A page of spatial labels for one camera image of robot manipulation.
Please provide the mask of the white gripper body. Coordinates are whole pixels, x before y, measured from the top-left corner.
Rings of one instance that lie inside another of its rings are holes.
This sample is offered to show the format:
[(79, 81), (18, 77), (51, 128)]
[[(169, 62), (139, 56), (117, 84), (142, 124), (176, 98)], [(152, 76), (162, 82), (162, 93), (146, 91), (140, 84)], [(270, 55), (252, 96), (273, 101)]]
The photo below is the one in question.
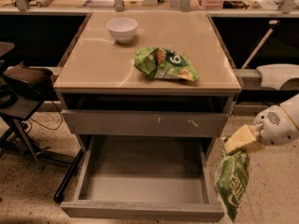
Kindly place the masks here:
[(272, 105), (253, 121), (262, 124), (261, 138), (268, 146), (280, 146), (299, 137), (299, 111), (292, 105)]

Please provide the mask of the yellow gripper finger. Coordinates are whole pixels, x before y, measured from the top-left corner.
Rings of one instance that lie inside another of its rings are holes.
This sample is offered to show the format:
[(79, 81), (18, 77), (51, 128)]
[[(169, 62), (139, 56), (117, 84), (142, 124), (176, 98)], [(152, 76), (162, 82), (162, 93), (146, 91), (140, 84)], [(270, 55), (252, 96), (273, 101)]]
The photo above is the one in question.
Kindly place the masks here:
[(261, 129), (263, 125), (243, 125), (235, 131), (225, 142), (224, 149), (228, 155), (237, 151), (256, 151), (263, 147)]

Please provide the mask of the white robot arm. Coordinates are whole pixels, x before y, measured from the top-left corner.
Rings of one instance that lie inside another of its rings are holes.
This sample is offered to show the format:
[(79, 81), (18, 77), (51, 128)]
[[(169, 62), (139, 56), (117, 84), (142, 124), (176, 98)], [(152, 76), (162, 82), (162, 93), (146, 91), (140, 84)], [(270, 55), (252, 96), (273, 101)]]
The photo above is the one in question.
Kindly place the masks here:
[(227, 154), (240, 149), (280, 146), (299, 138), (299, 94), (260, 112), (252, 125), (244, 125), (224, 143)]

